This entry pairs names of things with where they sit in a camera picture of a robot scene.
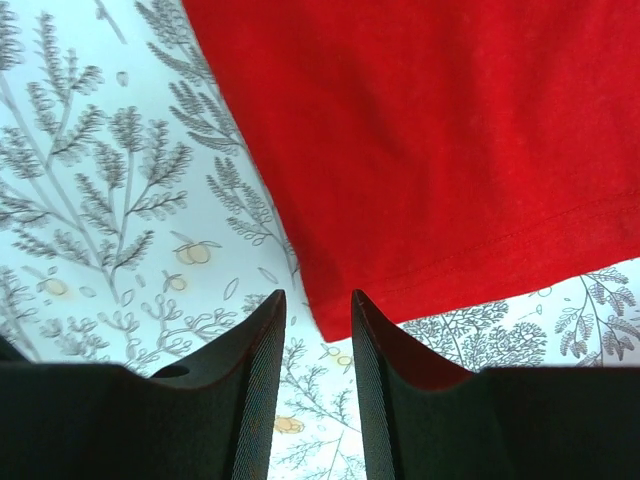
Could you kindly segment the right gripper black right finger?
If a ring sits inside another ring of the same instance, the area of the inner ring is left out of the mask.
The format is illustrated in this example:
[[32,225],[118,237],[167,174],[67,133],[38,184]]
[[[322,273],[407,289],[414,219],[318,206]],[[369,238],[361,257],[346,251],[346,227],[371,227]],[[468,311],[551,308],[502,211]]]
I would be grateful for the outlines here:
[[635,479],[635,367],[471,372],[351,300],[366,474],[371,479]]

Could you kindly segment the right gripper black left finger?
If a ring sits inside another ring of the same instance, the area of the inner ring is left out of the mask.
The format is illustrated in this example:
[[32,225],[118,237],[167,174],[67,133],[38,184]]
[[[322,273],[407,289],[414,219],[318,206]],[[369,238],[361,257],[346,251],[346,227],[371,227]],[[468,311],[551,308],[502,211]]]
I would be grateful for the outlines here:
[[277,290],[151,377],[1,346],[5,479],[264,479],[286,325]]

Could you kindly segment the red t shirt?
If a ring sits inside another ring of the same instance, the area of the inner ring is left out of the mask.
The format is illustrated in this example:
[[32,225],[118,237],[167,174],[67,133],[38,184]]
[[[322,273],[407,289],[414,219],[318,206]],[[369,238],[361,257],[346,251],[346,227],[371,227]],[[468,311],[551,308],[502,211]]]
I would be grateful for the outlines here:
[[639,254],[635,1],[188,1],[325,340]]

